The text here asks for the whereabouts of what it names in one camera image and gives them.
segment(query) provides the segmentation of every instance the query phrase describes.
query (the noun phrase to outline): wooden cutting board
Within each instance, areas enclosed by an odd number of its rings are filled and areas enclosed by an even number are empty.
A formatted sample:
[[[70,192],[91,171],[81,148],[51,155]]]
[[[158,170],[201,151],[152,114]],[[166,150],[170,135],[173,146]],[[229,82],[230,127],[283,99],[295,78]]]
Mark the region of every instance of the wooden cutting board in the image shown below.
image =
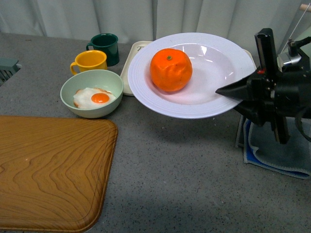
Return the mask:
[[[104,119],[0,116],[0,229],[82,232],[98,220],[118,137]]]

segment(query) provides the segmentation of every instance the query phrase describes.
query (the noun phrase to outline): fried egg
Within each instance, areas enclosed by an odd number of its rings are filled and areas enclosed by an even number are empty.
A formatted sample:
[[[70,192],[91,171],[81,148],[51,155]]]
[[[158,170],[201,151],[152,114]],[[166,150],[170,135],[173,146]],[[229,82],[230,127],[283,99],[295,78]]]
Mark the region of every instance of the fried egg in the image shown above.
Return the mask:
[[[77,90],[73,96],[73,103],[77,108],[92,109],[111,103],[116,97],[100,88],[85,88]]]

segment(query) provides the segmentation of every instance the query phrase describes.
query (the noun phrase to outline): egg yolk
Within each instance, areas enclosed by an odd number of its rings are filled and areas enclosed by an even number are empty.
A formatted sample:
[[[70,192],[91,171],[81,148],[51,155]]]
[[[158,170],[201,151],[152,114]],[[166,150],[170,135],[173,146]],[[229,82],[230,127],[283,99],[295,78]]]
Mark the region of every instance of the egg yolk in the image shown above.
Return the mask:
[[[91,99],[94,103],[106,103],[109,100],[109,96],[105,93],[96,93]]]

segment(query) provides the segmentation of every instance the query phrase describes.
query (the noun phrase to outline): cloth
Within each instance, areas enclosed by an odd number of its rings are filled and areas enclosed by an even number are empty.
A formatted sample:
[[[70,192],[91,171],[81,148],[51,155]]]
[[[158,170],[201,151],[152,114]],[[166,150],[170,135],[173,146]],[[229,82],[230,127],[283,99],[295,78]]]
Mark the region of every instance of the cloth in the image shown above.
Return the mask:
[[[295,126],[294,118],[287,118],[290,139],[287,144],[275,140],[270,124],[258,127],[241,117],[237,143],[243,133],[243,160],[284,175],[309,179],[311,177],[311,143]],[[310,135],[311,125],[303,120],[304,131]]]

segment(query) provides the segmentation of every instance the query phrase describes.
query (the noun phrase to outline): white curtain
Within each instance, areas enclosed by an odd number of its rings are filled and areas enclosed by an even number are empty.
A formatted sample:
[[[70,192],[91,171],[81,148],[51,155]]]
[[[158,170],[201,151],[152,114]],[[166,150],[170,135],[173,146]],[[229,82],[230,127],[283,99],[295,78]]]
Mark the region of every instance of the white curtain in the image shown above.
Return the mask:
[[[272,28],[280,52],[305,0],[0,0],[0,32],[90,40],[114,33],[120,43],[174,33],[227,38],[257,55],[254,34]],[[311,25],[301,19],[292,38]]]

